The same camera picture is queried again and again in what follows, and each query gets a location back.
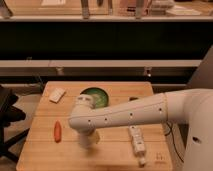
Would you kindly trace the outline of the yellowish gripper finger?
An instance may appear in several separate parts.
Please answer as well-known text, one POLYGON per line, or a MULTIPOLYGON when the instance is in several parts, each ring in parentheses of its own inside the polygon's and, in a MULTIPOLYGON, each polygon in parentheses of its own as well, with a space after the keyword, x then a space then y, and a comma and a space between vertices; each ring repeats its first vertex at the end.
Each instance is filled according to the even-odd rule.
POLYGON ((100 141, 100 135, 99 135, 99 132, 98 131, 95 131, 93 133, 93 142, 94 143, 98 143, 100 141))

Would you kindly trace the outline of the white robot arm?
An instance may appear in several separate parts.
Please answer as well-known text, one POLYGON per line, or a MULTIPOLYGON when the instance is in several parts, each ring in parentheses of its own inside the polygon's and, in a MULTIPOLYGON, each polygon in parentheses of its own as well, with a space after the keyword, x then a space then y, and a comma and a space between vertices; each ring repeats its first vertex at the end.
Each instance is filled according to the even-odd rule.
POLYGON ((182 171, 213 171, 213 89, 159 93, 99 109, 91 95, 81 94, 69 117, 84 140, 98 128, 164 122, 189 125, 182 171))

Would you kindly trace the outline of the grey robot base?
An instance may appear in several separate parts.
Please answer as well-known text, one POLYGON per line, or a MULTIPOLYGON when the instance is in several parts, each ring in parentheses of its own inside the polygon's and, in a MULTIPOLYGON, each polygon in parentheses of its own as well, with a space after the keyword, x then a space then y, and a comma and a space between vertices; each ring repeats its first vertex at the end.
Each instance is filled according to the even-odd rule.
POLYGON ((204 59, 197 67, 187 88, 212 88, 213 89, 213 45, 208 50, 204 59))

